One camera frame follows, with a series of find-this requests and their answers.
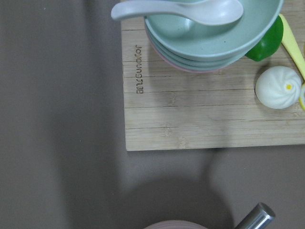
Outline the green lime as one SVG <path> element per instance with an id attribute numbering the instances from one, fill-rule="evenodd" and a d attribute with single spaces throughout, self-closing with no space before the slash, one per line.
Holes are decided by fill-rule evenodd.
<path id="1" fill-rule="evenodd" d="M 279 48 L 284 33 L 284 26 L 280 16 L 277 16 L 273 25 L 265 33 L 262 39 L 245 56 L 259 62 L 273 55 Z"/>

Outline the white steamed bun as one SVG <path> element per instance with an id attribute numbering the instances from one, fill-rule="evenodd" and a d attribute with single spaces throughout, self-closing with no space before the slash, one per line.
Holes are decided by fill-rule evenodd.
<path id="1" fill-rule="evenodd" d="M 263 72 L 256 81 L 258 100 L 272 109 L 288 108 L 298 100 L 301 79 L 297 73 L 285 66 L 275 66 Z"/>

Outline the yellow plastic knife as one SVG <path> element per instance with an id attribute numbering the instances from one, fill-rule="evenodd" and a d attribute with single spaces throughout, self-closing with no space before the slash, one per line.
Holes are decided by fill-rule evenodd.
<path id="1" fill-rule="evenodd" d="M 285 47 L 286 51 L 294 61 L 296 67 L 298 68 L 303 79 L 305 78 L 305 60 L 301 53 L 301 50 L 298 47 L 296 39 L 293 35 L 293 32 L 282 14 L 279 14 L 279 17 L 283 23 L 283 37 L 282 37 L 282 45 Z"/>

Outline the white ceramic spoon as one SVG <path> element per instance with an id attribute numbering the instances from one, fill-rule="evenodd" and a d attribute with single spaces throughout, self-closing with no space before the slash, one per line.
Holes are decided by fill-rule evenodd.
<path id="1" fill-rule="evenodd" d="M 133 0 L 117 3 L 111 10 L 115 21 L 149 16 L 176 15 L 199 24 L 219 26 L 239 20 L 244 7 L 238 0 L 202 0 L 191 3 L 164 0 Z"/>

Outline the green stacked bowls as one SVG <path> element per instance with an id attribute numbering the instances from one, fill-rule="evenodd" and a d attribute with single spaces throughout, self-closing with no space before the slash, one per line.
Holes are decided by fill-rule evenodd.
<path id="1" fill-rule="evenodd" d="M 243 0 L 243 16 L 222 26 L 206 26 L 173 15 L 147 16 L 145 29 L 155 51 L 175 68 L 210 72 L 243 57 L 265 35 L 282 0 Z"/>

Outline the bamboo cutting board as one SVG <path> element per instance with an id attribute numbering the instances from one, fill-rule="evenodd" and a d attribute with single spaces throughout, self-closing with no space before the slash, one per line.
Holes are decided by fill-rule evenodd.
<path id="1" fill-rule="evenodd" d="M 284 47 L 254 62 L 243 57 L 215 72 L 172 67 L 154 51 L 141 18 L 122 22 L 125 142 L 128 151 L 299 145 L 305 113 L 262 105 L 259 75 L 273 66 L 295 68 Z"/>

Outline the pink bowl with ice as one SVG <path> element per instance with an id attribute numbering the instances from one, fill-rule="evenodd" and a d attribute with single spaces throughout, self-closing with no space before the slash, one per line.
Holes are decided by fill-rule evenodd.
<path id="1" fill-rule="evenodd" d="M 167 220 L 158 223 L 154 223 L 145 227 L 145 229 L 195 229 L 196 226 L 183 220 Z"/>

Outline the metal ice scoop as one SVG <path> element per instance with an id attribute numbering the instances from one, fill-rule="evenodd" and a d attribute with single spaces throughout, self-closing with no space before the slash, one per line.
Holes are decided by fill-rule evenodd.
<path id="1" fill-rule="evenodd" d="M 265 203 L 258 203 L 236 229 L 265 229 L 275 218 L 274 211 Z"/>

